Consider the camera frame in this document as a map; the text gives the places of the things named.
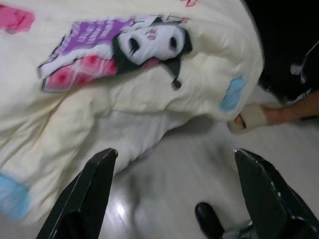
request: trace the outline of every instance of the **glossy floor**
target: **glossy floor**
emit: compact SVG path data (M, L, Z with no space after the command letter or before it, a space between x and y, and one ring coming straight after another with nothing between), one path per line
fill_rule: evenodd
M269 100L260 89L251 98ZM226 228L248 219L233 158L238 147L273 163L319 217L318 142L316 121L235 136L224 123L194 119L116 176L100 239L204 239L194 216L202 200L216 208ZM0 217L2 239L32 239L40 227L24 228Z

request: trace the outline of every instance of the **beige slipper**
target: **beige slipper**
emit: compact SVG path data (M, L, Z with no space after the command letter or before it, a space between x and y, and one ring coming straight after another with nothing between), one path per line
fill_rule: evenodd
M229 130L234 134L242 134L258 127L269 125L262 107L277 109L280 106L277 104L248 105L240 113L240 117L243 119L245 126L237 124L235 121L231 121L227 123Z

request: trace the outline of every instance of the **blue printed patch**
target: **blue printed patch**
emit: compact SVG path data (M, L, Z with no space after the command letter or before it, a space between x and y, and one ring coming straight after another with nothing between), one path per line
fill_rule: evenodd
M219 106L220 111L223 111L223 112L232 111L237 107L241 99L242 89L244 88L245 85L246 85L246 80L242 76L237 77L230 82L226 95L223 101L220 103L220 106Z
M27 215L29 203L27 188L0 174L0 212L11 219L21 220Z

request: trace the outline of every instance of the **white floor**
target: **white floor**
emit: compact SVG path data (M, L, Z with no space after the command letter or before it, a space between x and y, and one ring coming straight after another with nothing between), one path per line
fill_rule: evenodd
M252 102L272 97L256 89ZM153 153L114 179L100 239L204 239L194 216L208 201L227 228L249 218L233 149L273 163L319 218L319 122L285 124L232 135L224 123L197 118L169 132ZM33 239L41 225L24 228L0 218L1 239Z

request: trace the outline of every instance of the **black shoe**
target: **black shoe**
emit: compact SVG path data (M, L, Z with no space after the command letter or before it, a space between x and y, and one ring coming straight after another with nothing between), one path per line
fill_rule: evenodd
M203 233L209 239L220 239L225 232L223 226L208 203L198 203L195 207L196 219Z

